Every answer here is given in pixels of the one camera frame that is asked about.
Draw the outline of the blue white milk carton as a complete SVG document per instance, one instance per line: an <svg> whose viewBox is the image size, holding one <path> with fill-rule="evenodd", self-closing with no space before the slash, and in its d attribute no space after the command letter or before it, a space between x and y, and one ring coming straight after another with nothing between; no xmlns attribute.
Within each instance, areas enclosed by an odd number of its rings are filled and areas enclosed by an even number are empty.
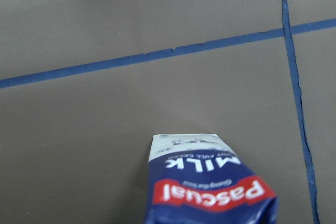
<svg viewBox="0 0 336 224"><path fill-rule="evenodd" d="M215 134L157 134L145 223L276 223L276 193Z"/></svg>

